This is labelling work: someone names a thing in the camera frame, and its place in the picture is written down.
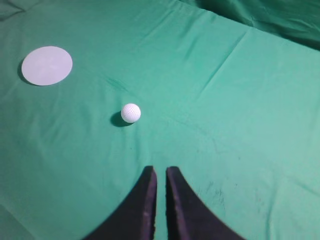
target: black object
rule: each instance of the black object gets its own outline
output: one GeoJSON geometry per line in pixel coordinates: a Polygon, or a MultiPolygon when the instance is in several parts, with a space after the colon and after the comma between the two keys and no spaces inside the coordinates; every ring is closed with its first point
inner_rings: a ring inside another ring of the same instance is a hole
{"type": "MultiPolygon", "coordinates": [[[[128,196],[85,240],[153,240],[157,176],[146,166],[128,196]]],[[[198,198],[178,167],[166,170],[168,240],[242,240],[198,198]]]]}
{"type": "Polygon", "coordinates": [[[155,233],[157,175],[146,166],[120,206],[85,240],[151,240],[155,233]]]}
{"type": "Polygon", "coordinates": [[[179,168],[166,170],[168,240],[242,240],[197,197],[179,168]]]}

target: white golf ball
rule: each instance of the white golf ball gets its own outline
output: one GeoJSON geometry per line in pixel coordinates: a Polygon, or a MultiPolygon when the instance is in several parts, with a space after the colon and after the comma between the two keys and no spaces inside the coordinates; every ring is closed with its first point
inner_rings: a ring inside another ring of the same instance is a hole
{"type": "Polygon", "coordinates": [[[126,104],[121,110],[121,117],[129,124],[133,124],[138,121],[140,116],[140,108],[133,103],[126,104]]]}

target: green fabric surface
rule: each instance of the green fabric surface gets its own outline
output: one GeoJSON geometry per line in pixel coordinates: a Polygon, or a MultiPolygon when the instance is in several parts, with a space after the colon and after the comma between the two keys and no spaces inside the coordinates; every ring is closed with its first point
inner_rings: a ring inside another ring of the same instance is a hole
{"type": "Polygon", "coordinates": [[[181,1],[320,50],[320,2],[317,0],[181,1]]]}
{"type": "Polygon", "coordinates": [[[156,240],[169,166],[246,239],[320,238],[318,51],[177,0],[42,0],[0,33],[5,237],[81,239],[153,165],[156,240]],[[70,75],[23,81],[23,58],[50,45],[70,75]],[[118,127],[126,103],[141,119],[118,127]]]}

